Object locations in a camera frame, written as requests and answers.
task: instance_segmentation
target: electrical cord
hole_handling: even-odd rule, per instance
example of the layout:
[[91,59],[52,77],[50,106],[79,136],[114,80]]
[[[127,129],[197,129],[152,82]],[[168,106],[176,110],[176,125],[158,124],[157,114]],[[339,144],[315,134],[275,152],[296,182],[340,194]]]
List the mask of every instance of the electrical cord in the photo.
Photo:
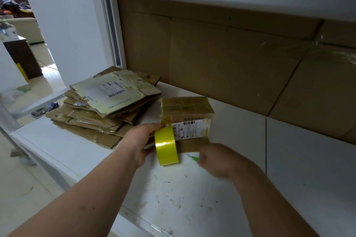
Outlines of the electrical cord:
[[44,64],[47,68],[50,68],[50,69],[55,69],[55,68],[51,68],[51,67],[48,67],[44,62],[42,62],[41,60],[37,60],[38,62],[41,62],[42,64]]

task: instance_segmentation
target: yellow object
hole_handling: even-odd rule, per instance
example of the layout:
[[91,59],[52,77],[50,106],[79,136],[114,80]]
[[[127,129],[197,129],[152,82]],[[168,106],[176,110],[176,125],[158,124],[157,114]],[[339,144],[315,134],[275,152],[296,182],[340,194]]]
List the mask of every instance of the yellow object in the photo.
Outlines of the yellow object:
[[24,72],[24,69],[21,67],[20,63],[16,63],[17,68],[20,70],[22,76],[26,80],[26,82],[29,82],[29,78],[27,78],[26,73]]
[[179,162],[171,126],[156,130],[154,132],[154,141],[156,142],[158,162],[161,166]]

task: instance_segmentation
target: packing tape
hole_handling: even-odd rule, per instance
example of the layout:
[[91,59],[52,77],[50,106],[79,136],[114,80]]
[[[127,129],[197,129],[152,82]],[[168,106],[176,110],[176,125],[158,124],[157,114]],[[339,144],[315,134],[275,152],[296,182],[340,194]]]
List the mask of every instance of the packing tape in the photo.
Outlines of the packing tape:
[[161,166],[178,163],[173,127],[164,127],[154,132],[158,162]]

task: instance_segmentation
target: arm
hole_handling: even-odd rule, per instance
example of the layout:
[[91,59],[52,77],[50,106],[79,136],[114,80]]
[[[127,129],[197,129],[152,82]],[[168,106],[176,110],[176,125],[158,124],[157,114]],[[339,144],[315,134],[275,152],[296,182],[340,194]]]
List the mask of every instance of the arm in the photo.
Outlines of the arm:
[[132,128],[89,174],[13,231],[17,236],[107,236],[136,169],[145,163],[149,134],[159,123]]
[[201,148],[199,166],[230,178],[238,190],[252,235],[318,236],[252,161],[217,143]]

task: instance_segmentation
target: barcode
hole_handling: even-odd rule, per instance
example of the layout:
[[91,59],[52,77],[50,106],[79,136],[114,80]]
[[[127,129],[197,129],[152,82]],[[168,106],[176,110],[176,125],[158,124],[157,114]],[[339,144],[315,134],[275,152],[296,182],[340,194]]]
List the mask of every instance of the barcode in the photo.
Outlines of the barcode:
[[173,125],[173,134],[176,137],[177,136],[177,125]]
[[125,88],[123,85],[121,85],[121,84],[119,84],[119,83],[117,83],[117,82],[113,82],[113,83],[115,83],[117,86],[119,86],[119,87],[121,87],[121,88]]
[[120,93],[122,93],[122,92],[124,92],[124,91],[125,91],[125,90],[118,91],[118,92],[116,92],[116,93],[113,93],[113,94],[109,95],[109,97],[116,96],[117,94],[120,94]]
[[183,125],[195,124],[195,121],[183,122]]

